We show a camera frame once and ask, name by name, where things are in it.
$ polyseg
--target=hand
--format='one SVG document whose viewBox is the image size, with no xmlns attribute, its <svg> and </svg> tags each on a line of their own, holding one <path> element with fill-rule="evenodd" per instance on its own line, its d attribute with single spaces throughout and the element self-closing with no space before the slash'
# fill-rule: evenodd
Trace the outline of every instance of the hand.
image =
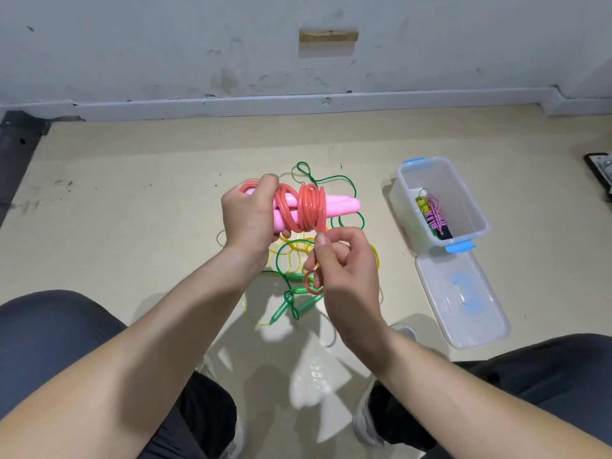
<svg viewBox="0 0 612 459">
<path fill-rule="evenodd" d="M 274 235 L 272 202 L 279 187 L 279 178 L 265 174 L 252 194 L 240 191 L 245 182 L 236 185 L 221 197 L 225 248 L 233 248 L 245 256 L 254 257 L 263 269 L 270 243 L 278 239 Z"/>
<path fill-rule="evenodd" d="M 356 353 L 364 349 L 363 343 L 376 352 L 387 324 L 378 301 L 376 257 L 363 231 L 340 227 L 317 234 L 305 268 L 312 270 L 317 262 L 314 286 L 324 286 L 327 315 L 340 336 Z"/>
</svg>

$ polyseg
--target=black pants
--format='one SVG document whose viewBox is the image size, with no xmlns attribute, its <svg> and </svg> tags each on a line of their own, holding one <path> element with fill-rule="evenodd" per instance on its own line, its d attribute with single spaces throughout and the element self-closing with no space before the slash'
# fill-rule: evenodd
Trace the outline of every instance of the black pants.
<svg viewBox="0 0 612 459">
<path fill-rule="evenodd" d="M 100 305 L 71 291 L 42 291 L 0 306 L 0 419 L 125 328 Z M 235 427 L 236 406 L 229 393 L 194 372 L 139 457 L 217 458 L 234 438 Z"/>
<path fill-rule="evenodd" d="M 125 328 L 101 306 L 70 291 L 33 293 L 0 306 L 0 419 Z M 612 446 L 611 338 L 572 335 L 457 364 Z M 448 457 L 380 384 L 369 407 L 389 443 L 429 451 L 428 458 Z M 216 458 L 234 438 L 235 424 L 230 395 L 194 373 L 140 458 Z"/>
<path fill-rule="evenodd" d="M 612 446 L 612 338 L 570 335 L 456 364 Z M 427 451 L 428 459 L 450 457 L 381 384 L 375 384 L 368 407 L 387 442 Z"/>
</svg>

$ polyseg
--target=fingernail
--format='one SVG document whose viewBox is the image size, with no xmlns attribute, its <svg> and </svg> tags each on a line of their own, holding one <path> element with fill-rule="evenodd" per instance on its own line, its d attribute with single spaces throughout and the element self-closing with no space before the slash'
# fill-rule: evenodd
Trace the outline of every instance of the fingernail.
<svg viewBox="0 0 612 459">
<path fill-rule="evenodd" d="M 319 233 L 315 237 L 315 246 L 329 245 L 329 238 L 324 233 Z"/>
</svg>

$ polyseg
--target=pink jump rope handle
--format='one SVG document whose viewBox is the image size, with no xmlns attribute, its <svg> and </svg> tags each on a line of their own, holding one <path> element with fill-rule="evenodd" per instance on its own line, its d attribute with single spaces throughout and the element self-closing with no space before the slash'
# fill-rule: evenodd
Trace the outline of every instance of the pink jump rope handle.
<svg viewBox="0 0 612 459">
<path fill-rule="evenodd" d="M 251 194 L 255 191 L 254 188 L 249 188 L 246 193 L 247 194 Z M 295 196 L 293 196 L 291 193 L 287 193 L 285 195 L 285 198 L 287 199 L 287 206 L 289 206 L 290 208 L 297 208 L 297 200 L 295 199 Z M 344 200 L 352 200 L 352 198 L 350 196 L 344 196 L 341 194 L 327 194 L 325 195 L 325 200 L 327 201 L 327 204 L 332 204 L 338 201 L 344 201 Z M 276 209 L 278 208 L 278 206 L 276 206 L 276 200 L 273 201 L 272 203 L 272 208 Z"/>
<path fill-rule="evenodd" d="M 330 202 L 330 196 L 327 196 L 327 214 L 326 217 L 329 219 L 330 217 L 336 216 L 345 216 L 347 214 L 355 214 L 361 208 L 361 203 L 357 198 L 348 198 L 345 200 Z M 297 210 L 291 211 L 291 216 L 293 220 L 297 222 Z M 283 222 L 283 217 L 280 215 L 280 211 L 278 209 L 274 210 L 274 233 L 280 233 L 285 230 L 285 222 Z"/>
</svg>

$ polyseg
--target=plastic storage box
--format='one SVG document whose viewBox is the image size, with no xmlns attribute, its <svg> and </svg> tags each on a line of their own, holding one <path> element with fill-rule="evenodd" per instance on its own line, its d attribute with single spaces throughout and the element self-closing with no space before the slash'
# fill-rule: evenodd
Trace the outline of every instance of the plastic storage box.
<svg viewBox="0 0 612 459">
<path fill-rule="evenodd" d="M 414 200 L 426 188 L 440 200 L 452 239 L 436 238 Z M 416 254 L 416 267 L 442 332 L 463 349 L 510 332 L 485 273 L 470 252 L 472 239 L 490 230 L 484 214 L 448 159 L 417 158 L 397 168 L 389 193 L 395 216 Z"/>
</svg>

